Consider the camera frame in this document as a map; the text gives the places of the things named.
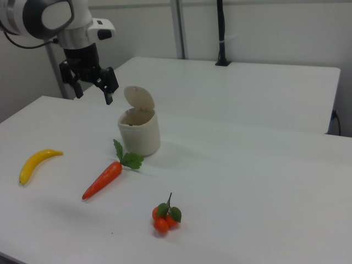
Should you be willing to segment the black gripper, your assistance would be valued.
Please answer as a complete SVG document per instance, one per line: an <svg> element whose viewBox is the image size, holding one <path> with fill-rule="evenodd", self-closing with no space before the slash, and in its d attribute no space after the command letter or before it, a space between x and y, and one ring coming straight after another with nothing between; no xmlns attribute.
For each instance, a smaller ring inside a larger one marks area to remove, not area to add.
<svg viewBox="0 0 352 264"><path fill-rule="evenodd" d="M81 49L64 49L64 54L67 60L59 65L60 74L62 81L74 89L76 98L83 96L79 83L82 80L98 87L104 93L106 104L110 105L119 84L112 67L101 69L96 44Z"/></svg>

